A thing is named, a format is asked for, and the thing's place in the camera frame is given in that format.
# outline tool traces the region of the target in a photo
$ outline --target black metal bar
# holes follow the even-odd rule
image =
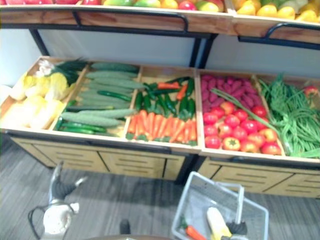
[[[199,63],[200,69],[204,69],[206,67],[212,44],[214,43],[214,40],[218,35],[219,34],[213,33],[211,34],[210,38],[205,41],[204,49]]]
[[[196,66],[200,43],[201,43],[201,38],[194,39],[192,53],[191,53],[191,59],[190,59],[190,63],[189,63],[189,67],[191,67],[191,68],[194,68]]]
[[[42,40],[38,30],[37,29],[29,29],[29,31],[33,37],[33,40],[35,41],[35,44],[38,46],[41,54],[44,56],[50,56],[48,49],[46,48],[46,45],[45,45],[44,41]]]

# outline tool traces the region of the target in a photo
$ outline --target wooden floor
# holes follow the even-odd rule
[[[0,239],[33,240],[27,213],[46,205],[52,170],[2,138],[0,172]],[[84,240],[119,233],[121,219],[129,219],[136,235],[172,238],[171,224],[183,186],[171,181],[64,170],[62,179],[87,182],[67,198],[80,203],[66,240]],[[246,193],[270,213],[270,240],[320,239],[320,200]],[[42,230],[41,215],[34,216]]]

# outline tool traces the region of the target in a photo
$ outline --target cucumber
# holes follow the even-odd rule
[[[120,122],[114,118],[106,118],[101,116],[92,116],[86,114],[79,114],[75,112],[63,112],[61,117],[64,120],[79,123],[88,124],[99,127],[115,127],[120,124]]]
[[[85,76],[89,79],[120,78],[120,79],[132,80],[132,78],[137,77],[137,74],[133,72],[125,72],[125,71],[93,71],[93,72],[87,73]]]
[[[99,116],[110,119],[123,118],[134,114],[136,111],[134,109],[115,109],[115,110],[97,110],[97,111],[80,111],[79,114],[87,114],[92,116]]]
[[[112,85],[129,89],[144,89],[146,87],[140,82],[117,78],[95,78],[93,81],[98,84]]]
[[[98,70],[110,70],[110,71],[120,71],[120,72],[130,72],[130,73],[138,73],[139,68],[137,66],[125,64],[125,63],[117,63],[117,62],[96,62],[91,65],[93,69]]]

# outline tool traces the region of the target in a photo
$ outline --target red tomato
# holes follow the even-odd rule
[[[254,132],[254,133],[249,134],[247,139],[249,141],[254,142],[258,148],[261,148],[261,146],[263,144],[265,144],[265,142],[266,142],[265,136],[263,136],[262,134],[260,134],[258,132]]]
[[[178,9],[181,9],[181,10],[193,10],[193,11],[197,10],[196,6],[190,1],[182,1],[179,4]]]
[[[205,112],[203,114],[203,123],[205,125],[207,124],[212,125],[212,124],[215,124],[217,121],[218,121],[217,115],[214,115],[211,112]]]
[[[218,149],[221,145],[221,140],[217,136],[207,136],[204,139],[205,147],[210,149]]]
[[[240,124],[240,120],[235,115],[229,114],[224,119],[224,123],[234,129],[236,126]]]
[[[275,142],[267,142],[261,148],[263,154],[281,155],[281,148]]]
[[[248,113],[246,113],[246,111],[242,110],[242,109],[236,110],[233,113],[233,115],[235,115],[240,120],[240,122],[243,122],[244,120],[246,120],[248,118]]]
[[[271,128],[262,129],[259,133],[265,137],[267,143],[275,142],[278,138],[276,131]]]
[[[245,140],[243,142],[241,142],[241,152],[245,152],[245,153],[256,153],[258,152],[259,148],[258,146],[250,140]]]
[[[237,126],[233,132],[232,137],[235,137],[236,139],[239,139],[240,141],[243,141],[247,138],[248,134],[246,130],[244,130],[242,127]]]
[[[267,116],[267,111],[264,106],[255,106],[251,111],[260,118]]]
[[[257,123],[253,120],[244,120],[240,126],[248,133],[256,133],[258,131]]]
[[[227,124],[220,124],[218,126],[218,136],[220,138],[226,138],[226,137],[230,137],[232,135],[232,128],[230,126],[228,126]]]
[[[214,106],[211,109],[211,113],[216,115],[218,117],[218,119],[220,119],[225,115],[225,110],[220,106]]]
[[[222,142],[222,148],[224,150],[239,151],[240,147],[240,141],[235,137],[226,137]]]
[[[266,119],[265,117],[262,117],[262,119],[265,120],[267,123],[269,122],[269,120]],[[260,131],[260,130],[262,130],[262,129],[268,128],[266,125],[262,124],[262,123],[259,122],[259,121],[255,121],[255,123],[256,123],[256,126],[257,126],[257,128],[258,128],[258,131]]]
[[[232,102],[225,101],[220,104],[220,107],[224,109],[226,115],[232,114],[235,111],[235,105]]]
[[[206,125],[204,126],[204,136],[217,136],[218,129],[215,126]]]

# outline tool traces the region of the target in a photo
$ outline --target wire basket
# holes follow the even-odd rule
[[[237,193],[224,186],[239,186],[242,193],[241,190]],[[185,230],[180,228],[181,217],[184,216],[188,225],[193,226],[206,239],[211,239],[206,216],[208,208],[214,207],[220,211],[226,223],[234,222],[237,218],[245,221],[246,237],[249,240],[267,240],[268,210],[243,197],[243,194],[244,188],[239,184],[215,182],[195,171],[191,172],[174,216],[172,234],[181,240],[190,239]]]

